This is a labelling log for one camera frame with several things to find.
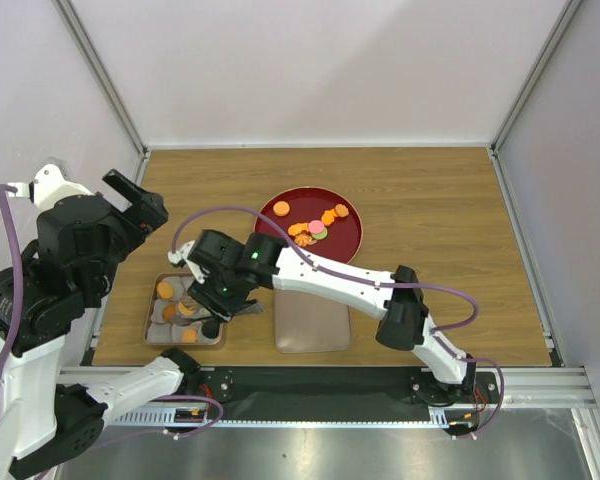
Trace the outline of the orange cookie tin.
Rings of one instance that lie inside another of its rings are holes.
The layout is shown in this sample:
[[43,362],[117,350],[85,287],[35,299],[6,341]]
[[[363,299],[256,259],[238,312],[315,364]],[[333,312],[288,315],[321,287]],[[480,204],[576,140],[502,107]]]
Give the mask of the orange cookie tin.
[[177,303],[179,315],[183,318],[192,318],[196,314],[196,305],[189,301],[179,301]]

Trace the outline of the black cookie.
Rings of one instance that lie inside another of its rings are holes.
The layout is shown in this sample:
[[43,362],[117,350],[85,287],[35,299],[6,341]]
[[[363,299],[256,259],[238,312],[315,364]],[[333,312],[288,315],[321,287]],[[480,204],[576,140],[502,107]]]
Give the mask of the black cookie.
[[215,339],[219,336],[221,323],[215,319],[206,320],[201,326],[201,333],[208,339]]

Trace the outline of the pink metal tin lid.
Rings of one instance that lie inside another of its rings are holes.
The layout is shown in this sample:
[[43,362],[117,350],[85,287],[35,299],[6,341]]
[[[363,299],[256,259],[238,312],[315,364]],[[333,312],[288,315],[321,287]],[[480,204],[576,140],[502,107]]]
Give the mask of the pink metal tin lid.
[[349,308],[316,295],[274,292],[274,339],[283,354],[344,351],[352,344]]

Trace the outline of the metal tongs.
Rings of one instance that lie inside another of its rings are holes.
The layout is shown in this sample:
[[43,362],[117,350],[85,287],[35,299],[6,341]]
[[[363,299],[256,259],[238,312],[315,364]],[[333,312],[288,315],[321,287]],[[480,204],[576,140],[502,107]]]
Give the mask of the metal tongs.
[[180,300],[176,303],[175,314],[171,323],[178,326],[188,326],[195,322],[218,320],[229,322],[235,316],[259,314],[264,312],[264,307],[257,300],[247,300],[235,313],[223,314],[204,307],[192,299]]

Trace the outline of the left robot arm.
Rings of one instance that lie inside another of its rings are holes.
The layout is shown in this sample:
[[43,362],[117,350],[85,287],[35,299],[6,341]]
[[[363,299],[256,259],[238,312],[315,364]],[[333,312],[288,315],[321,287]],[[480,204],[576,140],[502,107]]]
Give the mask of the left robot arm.
[[0,479],[28,479],[90,448],[115,419],[147,402],[193,398],[199,364],[177,348],[101,385],[63,385],[72,324],[102,304],[118,266],[168,219],[161,195],[116,170],[119,209],[54,165],[0,185],[12,264],[0,271]]

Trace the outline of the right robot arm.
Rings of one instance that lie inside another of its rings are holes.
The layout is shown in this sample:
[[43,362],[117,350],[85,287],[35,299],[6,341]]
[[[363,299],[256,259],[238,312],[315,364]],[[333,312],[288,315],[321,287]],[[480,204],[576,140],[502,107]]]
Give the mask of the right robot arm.
[[378,320],[377,342],[416,355],[447,399],[462,402],[476,390],[472,357],[435,325],[423,299],[427,287],[408,267],[393,273],[365,270],[308,253],[280,237],[253,233],[240,243],[216,230],[202,231],[168,258],[191,272],[188,293],[216,324],[230,322],[258,288],[318,296]]

